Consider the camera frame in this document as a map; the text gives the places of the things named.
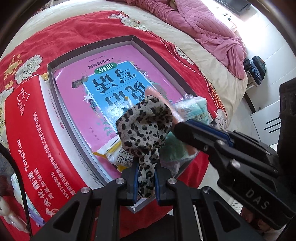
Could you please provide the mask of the person's right hand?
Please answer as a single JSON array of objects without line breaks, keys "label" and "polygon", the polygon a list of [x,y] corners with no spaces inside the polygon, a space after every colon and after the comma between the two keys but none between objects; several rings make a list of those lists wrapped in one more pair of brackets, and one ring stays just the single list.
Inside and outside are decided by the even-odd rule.
[{"label": "person's right hand", "polygon": [[244,206],[241,209],[240,216],[258,232],[267,232],[271,230],[271,227],[268,224],[266,224],[263,220],[261,220],[258,216],[253,214]]}]

